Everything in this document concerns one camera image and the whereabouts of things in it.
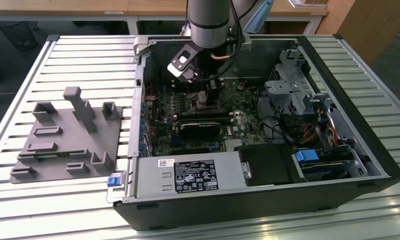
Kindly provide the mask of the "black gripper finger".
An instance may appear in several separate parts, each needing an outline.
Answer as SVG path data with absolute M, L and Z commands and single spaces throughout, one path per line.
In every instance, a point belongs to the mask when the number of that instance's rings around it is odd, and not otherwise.
M 220 80 L 211 80 L 205 85 L 205 109 L 215 110 L 217 108 L 217 99 L 220 97 Z

